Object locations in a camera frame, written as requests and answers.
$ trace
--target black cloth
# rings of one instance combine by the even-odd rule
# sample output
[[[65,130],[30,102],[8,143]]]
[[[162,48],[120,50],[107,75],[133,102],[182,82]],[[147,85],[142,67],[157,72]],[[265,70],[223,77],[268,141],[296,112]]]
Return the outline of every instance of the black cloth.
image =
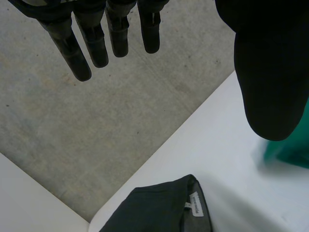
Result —
[[[196,192],[203,217],[194,217],[190,194]],[[203,191],[193,175],[159,185],[135,188],[100,232],[211,232]]]
[[[216,0],[236,32],[234,64],[252,129],[279,141],[299,123],[309,97],[309,1]]]

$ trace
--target green object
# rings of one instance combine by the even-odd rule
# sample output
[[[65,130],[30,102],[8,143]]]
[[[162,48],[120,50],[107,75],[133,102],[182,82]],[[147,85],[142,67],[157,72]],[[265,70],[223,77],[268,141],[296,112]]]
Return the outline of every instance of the green object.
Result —
[[[309,169],[309,101],[293,133],[283,141],[268,142],[264,162],[274,159]]]

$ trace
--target concrete floor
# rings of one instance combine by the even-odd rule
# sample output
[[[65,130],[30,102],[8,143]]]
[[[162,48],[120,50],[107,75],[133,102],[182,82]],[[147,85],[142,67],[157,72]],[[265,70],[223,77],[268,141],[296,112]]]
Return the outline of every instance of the concrete floor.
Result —
[[[129,14],[129,54],[71,74],[47,32],[0,3],[0,152],[90,221],[233,71],[234,33],[212,0],[171,0],[161,49],[144,51],[138,11]]]

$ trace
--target clothing label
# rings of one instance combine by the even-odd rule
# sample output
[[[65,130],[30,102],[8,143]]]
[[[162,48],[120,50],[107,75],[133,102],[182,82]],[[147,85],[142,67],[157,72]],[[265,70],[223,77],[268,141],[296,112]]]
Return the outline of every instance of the clothing label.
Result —
[[[186,203],[184,204],[184,207],[187,208],[187,209],[191,209],[191,208],[192,208],[191,204],[188,203],[188,202],[186,202]]]
[[[203,209],[201,205],[201,201],[199,200],[198,193],[194,192],[190,195],[192,214],[195,217],[203,217]]]

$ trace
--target white table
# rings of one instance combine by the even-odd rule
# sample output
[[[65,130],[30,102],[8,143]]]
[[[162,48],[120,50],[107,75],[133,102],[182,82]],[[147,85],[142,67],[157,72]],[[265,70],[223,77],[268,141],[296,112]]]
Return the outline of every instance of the white table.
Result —
[[[0,232],[87,232],[88,227],[0,153]]]
[[[246,120],[234,72],[98,211],[89,232],[135,187],[187,174],[201,183],[215,231],[309,232],[309,170],[265,168],[265,146]]]

